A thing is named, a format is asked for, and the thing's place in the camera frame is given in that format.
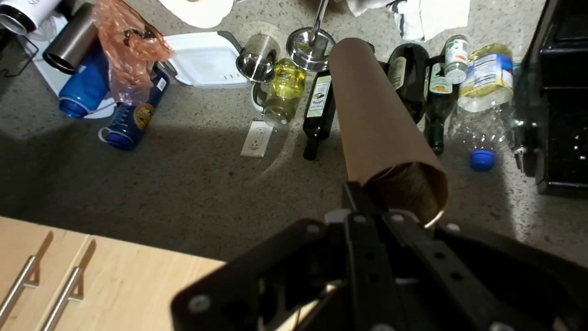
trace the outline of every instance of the black appliance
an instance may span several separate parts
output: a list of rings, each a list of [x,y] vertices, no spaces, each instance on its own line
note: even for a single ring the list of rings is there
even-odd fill
[[[548,0],[514,94],[514,155],[540,193],[588,197],[588,2]]]

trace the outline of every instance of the speckled gray countertop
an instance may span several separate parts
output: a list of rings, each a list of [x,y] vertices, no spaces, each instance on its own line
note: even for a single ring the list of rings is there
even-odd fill
[[[198,31],[156,0],[129,0],[163,35]],[[239,42],[272,24],[285,37],[310,26],[318,2],[241,0],[217,29]],[[522,59],[544,0],[472,0],[470,24],[424,46],[439,53],[454,33],[472,48],[503,42]],[[386,9],[353,17],[333,4],[323,28],[334,39],[369,41],[380,61],[401,42]],[[231,258],[299,217],[321,217],[340,206],[344,158],[334,131],[318,162],[301,160],[301,114],[279,127],[265,158],[239,155],[248,123],[259,112],[248,88],[173,86],[141,145],[127,155],[97,142],[105,121],[61,118],[57,101],[29,68],[0,81],[0,212],[35,223],[112,235],[173,250]],[[491,175],[472,173],[448,142],[443,164],[450,178],[445,221],[472,223],[516,237],[588,267],[588,204],[538,197],[505,151]]]

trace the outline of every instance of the black bottle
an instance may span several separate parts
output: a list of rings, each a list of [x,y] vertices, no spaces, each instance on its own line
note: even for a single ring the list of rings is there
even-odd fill
[[[307,147],[303,158],[314,160],[318,143],[329,138],[334,116],[333,79],[329,72],[320,72],[312,85],[312,94],[307,105],[303,131],[307,134]]]
[[[415,123],[421,121],[428,94],[428,53],[419,44],[397,46],[388,61],[388,79]]]
[[[435,155],[445,149],[445,121],[456,109],[457,90],[443,72],[445,59],[434,57],[428,72],[428,98],[424,105],[424,136]]]

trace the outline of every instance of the blue bottle cap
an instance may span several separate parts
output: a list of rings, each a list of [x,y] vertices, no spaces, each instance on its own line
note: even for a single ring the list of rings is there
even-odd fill
[[[68,118],[75,118],[75,120],[83,120],[88,114],[88,109],[72,98],[61,98],[59,110]]]
[[[129,136],[125,136],[118,131],[110,131],[108,127],[99,129],[97,138],[116,149],[123,149],[123,151],[130,151],[136,145]]]
[[[494,164],[496,164],[494,151],[487,151],[487,149],[470,151],[470,167],[474,171],[491,171]]]

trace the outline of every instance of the cabinet door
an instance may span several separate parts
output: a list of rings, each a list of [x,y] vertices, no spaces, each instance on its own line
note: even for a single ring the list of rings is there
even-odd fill
[[[213,272],[220,261],[123,241],[92,237],[94,258],[83,276],[83,300],[68,302],[57,331],[171,331],[173,296]]]
[[[39,259],[39,285],[22,287],[2,331],[39,326],[88,235],[0,217],[0,300],[5,298],[22,267],[29,256],[39,252],[48,234],[51,239]]]

